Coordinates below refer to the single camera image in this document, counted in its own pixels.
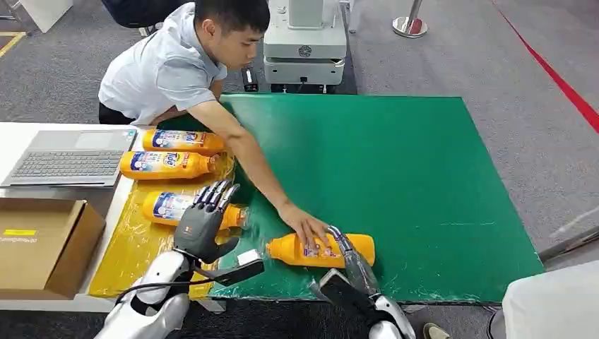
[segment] yellow detergent bottle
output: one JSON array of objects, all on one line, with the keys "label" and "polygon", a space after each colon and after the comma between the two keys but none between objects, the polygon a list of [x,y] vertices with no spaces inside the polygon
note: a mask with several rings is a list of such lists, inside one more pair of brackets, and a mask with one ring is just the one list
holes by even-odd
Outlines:
[{"label": "yellow detergent bottle", "polygon": [[189,152],[127,152],[119,164],[121,173],[136,180],[191,179],[214,172],[220,156]]},{"label": "yellow detergent bottle", "polygon": [[143,149],[214,155],[225,150],[225,142],[214,133],[155,129],[144,134]]},{"label": "yellow detergent bottle", "polygon": [[[318,249],[308,250],[303,248],[297,234],[288,234],[282,238],[273,239],[266,244],[266,251],[271,258],[284,261],[288,265],[315,266],[327,268],[344,268],[345,263],[341,256],[339,246],[332,235],[327,234],[331,248],[327,249],[320,239],[314,239]],[[348,238],[368,261],[374,265],[374,240],[365,234],[347,234]]]},{"label": "yellow detergent bottle", "polygon": [[[194,203],[195,196],[175,194],[171,192],[151,192],[146,196],[141,208],[143,216],[151,222],[177,226],[183,212]],[[220,223],[220,229],[245,227],[247,207],[229,205]]]}]

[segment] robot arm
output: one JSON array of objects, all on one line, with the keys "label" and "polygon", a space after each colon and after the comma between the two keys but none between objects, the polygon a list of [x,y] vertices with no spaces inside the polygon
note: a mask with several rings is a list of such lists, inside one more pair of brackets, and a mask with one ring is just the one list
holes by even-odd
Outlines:
[{"label": "robot arm", "polygon": [[370,339],[416,339],[405,314],[391,298],[382,295],[372,268],[337,227],[328,232],[337,241],[345,262],[347,277],[332,269],[312,289],[330,303],[361,315],[371,326]]},{"label": "robot arm", "polygon": [[[238,256],[239,265],[225,270],[201,270],[201,262],[212,263],[231,252],[239,241],[231,238],[216,244],[223,213],[239,185],[230,180],[204,187],[187,208],[174,233],[174,248],[161,253],[142,278],[117,298],[104,328],[96,339],[163,339],[180,329],[189,309],[189,286],[217,281],[225,286],[264,271],[256,250]],[[194,271],[208,277],[191,281]]]}]

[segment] black pants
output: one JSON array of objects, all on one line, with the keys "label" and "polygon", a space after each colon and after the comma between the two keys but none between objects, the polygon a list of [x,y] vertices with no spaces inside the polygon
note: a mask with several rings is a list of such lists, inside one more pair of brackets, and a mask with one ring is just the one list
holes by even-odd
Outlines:
[{"label": "black pants", "polygon": [[102,103],[100,103],[97,116],[102,125],[129,125],[135,121],[135,119],[125,117],[121,112],[110,109]]}]

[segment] shirt collar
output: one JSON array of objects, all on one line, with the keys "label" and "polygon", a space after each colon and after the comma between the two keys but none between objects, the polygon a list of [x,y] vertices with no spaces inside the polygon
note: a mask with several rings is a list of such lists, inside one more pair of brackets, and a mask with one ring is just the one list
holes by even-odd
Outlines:
[{"label": "shirt collar", "polygon": [[208,67],[210,69],[209,71],[213,74],[218,74],[218,72],[221,68],[221,63],[215,64],[212,61],[212,59],[210,59],[210,57],[204,51],[204,48],[200,44],[198,35],[196,34],[196,28],[194,26],[194,16],[193,15],[187,16],[187,18],[185,18],[182,33],[183,33],[183,39],[191,47],[195,48],[198,51],[198,53],[201,55],[202,61],[204,61],[204,64],[206,65],[206,67]]}]

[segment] white machine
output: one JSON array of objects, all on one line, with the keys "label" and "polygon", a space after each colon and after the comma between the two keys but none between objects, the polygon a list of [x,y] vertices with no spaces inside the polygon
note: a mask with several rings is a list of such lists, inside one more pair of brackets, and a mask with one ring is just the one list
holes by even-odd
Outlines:
[{"label": "white machine", "polygon": [[264,72],[273,92],[331,93],[348,41],[338,0],[270,0]]}]

